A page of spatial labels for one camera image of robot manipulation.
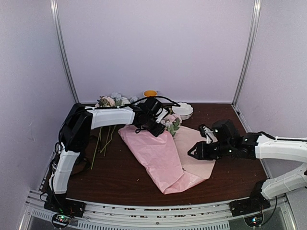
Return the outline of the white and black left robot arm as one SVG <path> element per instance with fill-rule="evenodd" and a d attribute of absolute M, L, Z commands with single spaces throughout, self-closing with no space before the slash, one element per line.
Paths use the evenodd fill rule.
<path fill-rule="evenodd" d="M 133 125 L 137 132 L 146 130 L 157 137 L 165 126 L 162 119 L 169 114 L 155 97 L 147 97 L 139 103 L 111 107 L 91 107 L 76 103 L 70 110 L 59 131 L 55 157 L 51 163 L 48 189 L 55 194 L 50 204 L 59 213 L 69 209 L 69 202 L 61 195 L 67 192 L 68 180 L 75 161 L 89 143 L 93 129 L 106 126 Z"/>

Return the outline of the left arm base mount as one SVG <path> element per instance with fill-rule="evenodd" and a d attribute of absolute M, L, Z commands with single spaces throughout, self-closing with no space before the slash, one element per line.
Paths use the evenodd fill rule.
<path fill-rule="evenodd" d="M 59 204 L 55 200 L 44 203 L 44 209 L 79 218 L 83 217 L 85 206 L 84 202 L 74 200 L 65 200 L 63 204 Z"/>

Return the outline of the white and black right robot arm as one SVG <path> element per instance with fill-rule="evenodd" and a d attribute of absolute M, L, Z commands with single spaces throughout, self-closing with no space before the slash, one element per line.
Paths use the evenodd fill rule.
<path fill-rule="evenodd" d="M 307 185 L 307 139 L 274 137 L 263 131 L 240 135 L 230 120 L 219 120 L 212 127 L 199 126 L 206 141 L 197 142 L 188 155 L 197 160 L 212 161 L 224 156 L 243 159 L 280 159 L 302 164 L 278 177 L 257 182 L 246 200 L 249 211 L 257 211 L 264 200 L 294 191 Z"/>

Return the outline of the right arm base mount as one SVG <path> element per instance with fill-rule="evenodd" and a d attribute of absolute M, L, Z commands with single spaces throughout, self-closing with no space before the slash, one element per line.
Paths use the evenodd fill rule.
<path fill-rule="evenodd" d="M 254 212 L 261 212 L 263 209 L 271 207 L 268 200 L 260 200 L 258 198 L 247 198 L 243 200 L 235 200 L 229 203 L 233 217 L 247 215 Z"/>

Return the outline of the pink wrapping paper sheet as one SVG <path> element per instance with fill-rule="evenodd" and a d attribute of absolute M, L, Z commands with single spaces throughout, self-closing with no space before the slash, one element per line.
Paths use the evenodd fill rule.
<path fill-rule="evenodd" d="M 181 126 L 174 136 L 165 131 L 158 137 L 135 131 L 126 125 L 118 133 L 163 194 L 184 192 L 210 178 L 215 161 L 188 155 L 197 142 L 206 140 L 199 131 Z"/>

